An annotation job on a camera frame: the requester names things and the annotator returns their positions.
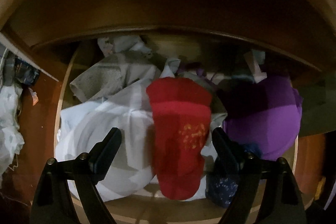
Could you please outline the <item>white sheer underwear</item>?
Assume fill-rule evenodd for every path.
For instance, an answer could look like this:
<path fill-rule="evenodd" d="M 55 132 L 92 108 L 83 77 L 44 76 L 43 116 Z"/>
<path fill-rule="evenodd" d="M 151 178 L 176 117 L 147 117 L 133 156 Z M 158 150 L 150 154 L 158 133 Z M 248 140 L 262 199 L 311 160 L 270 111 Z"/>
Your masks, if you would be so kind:
<path fill-rule="evenodd" d="M 90 151 L 114 127 L 121 131 L 120 148 L 104 180 L 97 184 L 103 201 L 134 194 L 157 179 L 153 168 L 153 113 L 146 93 L 153 81 L 138 80 L 104 102 L 85 102 L 61 113 L 62 125 L 55 151 L 58 160 L 74 159 Z M 203 176 L 199 189 L 187 200 L 203 196 Z"/>

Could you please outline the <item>purple bra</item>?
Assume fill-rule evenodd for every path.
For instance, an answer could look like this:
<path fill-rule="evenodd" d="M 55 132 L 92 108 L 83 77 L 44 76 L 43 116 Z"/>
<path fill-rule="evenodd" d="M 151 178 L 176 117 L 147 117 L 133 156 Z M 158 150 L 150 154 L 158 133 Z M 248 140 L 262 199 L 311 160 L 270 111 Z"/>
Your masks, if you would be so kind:
<path fill-rule="evenodd" d="M 232 79 L 218 91 L 227 111 L 224 131 L 239 144 L 255 144 L 261 158 L 276 160 L 298 136 L 302 97 L 288 77 L 271 76 L 254 83 Z"/>

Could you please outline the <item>light blue knitted sock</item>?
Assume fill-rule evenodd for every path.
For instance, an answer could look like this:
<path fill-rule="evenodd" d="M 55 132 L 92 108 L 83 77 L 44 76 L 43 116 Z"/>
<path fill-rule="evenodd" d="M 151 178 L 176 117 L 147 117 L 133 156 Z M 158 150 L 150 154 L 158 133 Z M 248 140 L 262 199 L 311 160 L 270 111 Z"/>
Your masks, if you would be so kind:
<path fill-rule="evenodd" d="M 146 58 L 152 56 L 152 50 L 137 35 L 98 38 L 97 44 L 105 57 L 125 51 L 139 52 Z"/>

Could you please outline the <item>dark blue patterned garment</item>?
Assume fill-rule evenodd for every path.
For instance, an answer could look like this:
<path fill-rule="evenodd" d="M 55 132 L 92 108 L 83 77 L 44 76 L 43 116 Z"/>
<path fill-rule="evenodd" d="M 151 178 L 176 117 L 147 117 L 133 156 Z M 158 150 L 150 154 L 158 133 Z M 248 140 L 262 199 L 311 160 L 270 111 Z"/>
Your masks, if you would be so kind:
<path fill-rule="evenodd" d="M 256 144 L 231 145 L 224 155 L 217 155 L 207 174 L 206 198 L 215 205 L 227 208 L 240 182 L 244 164 L 249 158 L 259 158 L 261 151 Z"/>

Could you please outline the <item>white patterned plastic bag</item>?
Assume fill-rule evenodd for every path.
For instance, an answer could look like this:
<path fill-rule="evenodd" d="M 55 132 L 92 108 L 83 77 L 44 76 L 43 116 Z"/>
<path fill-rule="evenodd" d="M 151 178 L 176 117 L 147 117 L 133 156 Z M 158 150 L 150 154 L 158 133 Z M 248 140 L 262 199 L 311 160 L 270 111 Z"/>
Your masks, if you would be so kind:
<path fill-rule="evenodd" d="M 22 88 L 17 84 L 1 88 L 1 177 L 25 143 L 17 120 L 21 94 Z"/>

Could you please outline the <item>orange snack wrapper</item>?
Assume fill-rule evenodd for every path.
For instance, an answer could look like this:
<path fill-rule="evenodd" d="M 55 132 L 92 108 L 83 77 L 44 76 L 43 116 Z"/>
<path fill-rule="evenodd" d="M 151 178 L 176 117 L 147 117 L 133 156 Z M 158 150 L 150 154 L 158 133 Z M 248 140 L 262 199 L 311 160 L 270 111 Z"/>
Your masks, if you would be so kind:
<path fill-rule="evenodd" d="M 31 97 L 32 97 L 33 106 L 35 106 L 39 102 L 37 92 L 33 91 L 31 88 L 29 88 L 29 92 L 30 92 Z"/>

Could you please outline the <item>dark blue snack bag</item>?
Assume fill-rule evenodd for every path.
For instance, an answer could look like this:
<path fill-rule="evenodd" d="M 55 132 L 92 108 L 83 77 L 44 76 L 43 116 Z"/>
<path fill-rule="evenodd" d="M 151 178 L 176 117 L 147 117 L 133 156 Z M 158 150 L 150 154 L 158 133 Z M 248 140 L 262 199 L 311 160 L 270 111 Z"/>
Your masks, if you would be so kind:
<path fill-rule="evenodd" d="M 34 86 L 41 72 L 19 57 L 15 58 L 14 71 L 15 79 L 23 86 Z"/>

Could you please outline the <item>red sock with yellow print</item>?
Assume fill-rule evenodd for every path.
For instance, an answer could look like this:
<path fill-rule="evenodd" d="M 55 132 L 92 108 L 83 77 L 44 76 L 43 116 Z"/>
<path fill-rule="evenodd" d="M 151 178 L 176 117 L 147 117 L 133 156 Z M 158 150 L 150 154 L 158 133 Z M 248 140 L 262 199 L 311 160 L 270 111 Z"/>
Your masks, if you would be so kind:
<path fill-rule="evenodd" d="M 187 200 L 199 189 L 210 133 L 212 94 L 191 79 L 165 77 L 147 88 L 153 113 L 153 168 L 162 194 Z"/>

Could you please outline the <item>grey knitted garment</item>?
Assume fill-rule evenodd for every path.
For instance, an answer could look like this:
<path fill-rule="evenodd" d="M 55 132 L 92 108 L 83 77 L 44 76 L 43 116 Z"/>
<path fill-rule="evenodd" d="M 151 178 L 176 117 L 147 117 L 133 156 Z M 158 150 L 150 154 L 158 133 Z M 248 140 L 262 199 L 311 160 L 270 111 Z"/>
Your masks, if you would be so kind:
<path fill-rule="evenodd" d="M 161 71 L 140 52 L 112 54 L 70 83 L 70 89 L 80 102 L 112 96 L 142 79 L 156 79 Z"/>

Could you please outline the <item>wooden nightstand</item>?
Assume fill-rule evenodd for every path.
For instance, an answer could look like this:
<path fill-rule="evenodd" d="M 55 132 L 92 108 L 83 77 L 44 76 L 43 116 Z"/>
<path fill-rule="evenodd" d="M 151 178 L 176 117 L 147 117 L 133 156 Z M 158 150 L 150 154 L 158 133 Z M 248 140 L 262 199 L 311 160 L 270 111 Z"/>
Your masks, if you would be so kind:
<path fill-rule="evenodd" d="M 130 34 L 194 38 L 215 59 L 263 48 L 288 64 L 303 133 L 335 129 L 335 0 L 1 0 L 1 43 L 55 79 L 47 47 Z"/>

